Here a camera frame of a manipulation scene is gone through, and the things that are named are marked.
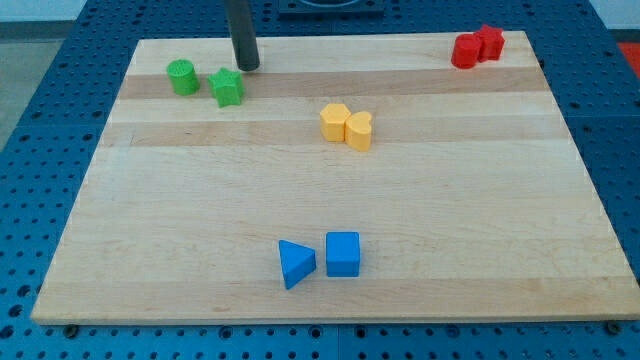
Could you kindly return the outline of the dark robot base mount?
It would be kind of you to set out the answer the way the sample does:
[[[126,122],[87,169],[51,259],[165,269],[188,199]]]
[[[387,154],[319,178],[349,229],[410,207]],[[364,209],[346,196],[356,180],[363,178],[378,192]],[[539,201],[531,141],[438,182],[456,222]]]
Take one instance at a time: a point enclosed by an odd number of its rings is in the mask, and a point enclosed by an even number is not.
[[[302,16],[381,15],[384,0],[275,0],[281,18]]]

